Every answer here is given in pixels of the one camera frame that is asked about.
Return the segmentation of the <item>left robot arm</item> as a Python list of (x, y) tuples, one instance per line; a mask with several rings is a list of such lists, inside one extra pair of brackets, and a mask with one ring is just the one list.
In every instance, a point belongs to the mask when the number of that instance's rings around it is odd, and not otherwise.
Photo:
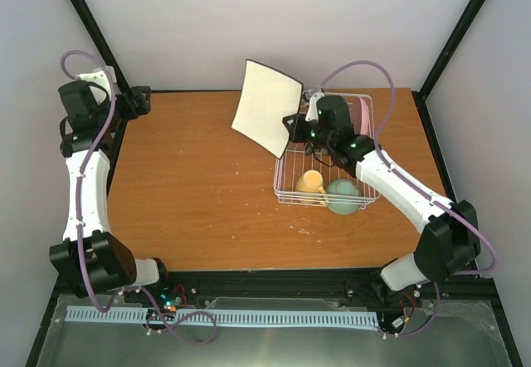
[(114, 133), (150, 110), (150, 89), (137, 86), (110, 105), (103, 74), (79, 76), (58, 90), (66, 117), (60, 123), (60, 151), (70, 180), (69, 212), (62, 242), (49, 249), (52, 266), (79, 298), (86, 286), (96, 294), (122, 286), (143, 286), (152, 301), (166, 301), (173, 283), (163, 262), (137, 259), (111, 232), (107, 211), (108, 177), (115, 159)]

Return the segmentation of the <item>yellow ceramic mug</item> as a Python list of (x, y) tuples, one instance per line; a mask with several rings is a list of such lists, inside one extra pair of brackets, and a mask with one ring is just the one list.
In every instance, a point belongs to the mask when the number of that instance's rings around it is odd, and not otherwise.
[(295, 191), (307, 194), (326, 194), (322, 174), (314, 169), (305, 171), (297, 181)]

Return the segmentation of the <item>pink round plate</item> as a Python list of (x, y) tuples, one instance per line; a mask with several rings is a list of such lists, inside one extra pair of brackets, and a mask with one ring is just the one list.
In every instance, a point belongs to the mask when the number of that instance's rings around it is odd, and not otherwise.
[(369, 135), (369, 107), (367, 102), (358, 97), (350, 107), (354, 132), (359, 135)]

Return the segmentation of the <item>white square plate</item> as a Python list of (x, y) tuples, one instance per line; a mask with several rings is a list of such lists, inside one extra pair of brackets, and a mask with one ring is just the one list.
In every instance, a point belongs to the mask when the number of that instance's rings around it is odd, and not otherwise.
[(281, 158), (289, 143), (283, 119), (296, 115), (303, 84), (253, 60), (246, 60), (240, 99), (231, 128)]

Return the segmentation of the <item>green ceramic bowl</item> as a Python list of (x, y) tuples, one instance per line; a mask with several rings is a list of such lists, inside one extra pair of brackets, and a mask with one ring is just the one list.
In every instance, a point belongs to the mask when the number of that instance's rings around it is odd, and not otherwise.
[(357, 185), (348, 179), (336, 179), (330, 182), (327, 193), (327, 208), (332, 213), (346, 216), (356, 213), (360, 207), (360, 192)]

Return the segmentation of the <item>white wire dish rack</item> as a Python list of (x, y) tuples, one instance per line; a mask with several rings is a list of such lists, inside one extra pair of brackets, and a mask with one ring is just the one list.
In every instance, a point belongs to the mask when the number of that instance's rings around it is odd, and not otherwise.
[[(364, 93), (339, 92), (350, 109), (351, 104), (358, 97), (363, 98), (369, 107), (369, 135), (374, 135), (373, 118), (373, 98)], [(307, 194), (295, 191), (295, 185), (301, 175), (307, 170), (317, 170), (324, 178), (324, 189), (336, 179), (348, 179), (354, 182), (360, 192), (360, 209), (366, 208), (380, 197), (377, 190), (370, 185), (362, 183), (359, 179), (353, 178), (342, 169), (333, 166), (332, 160), (324, 149), (317, 149), (312, 152), (304, 143), (288, 143), (284, 155), (275, 162), (275, 173), (273, 179), (273, 191), (279, 203), (327, 207), (327, 194)]]

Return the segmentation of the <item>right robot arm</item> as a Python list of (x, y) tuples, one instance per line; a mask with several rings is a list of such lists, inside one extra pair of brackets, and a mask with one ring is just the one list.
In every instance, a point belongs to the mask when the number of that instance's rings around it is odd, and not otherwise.
[(282, 123), (291, 142), (326, 150), (333, 166), (374, 188), (419, 232), (412, 253), (381, 268), (384, 290), (444, 282), (479, 256), (475, 208), (430, 190), (396, 164), (372, 136), (356, 129), (341, 95), (323, 95), (308, 112), (287, 115)]

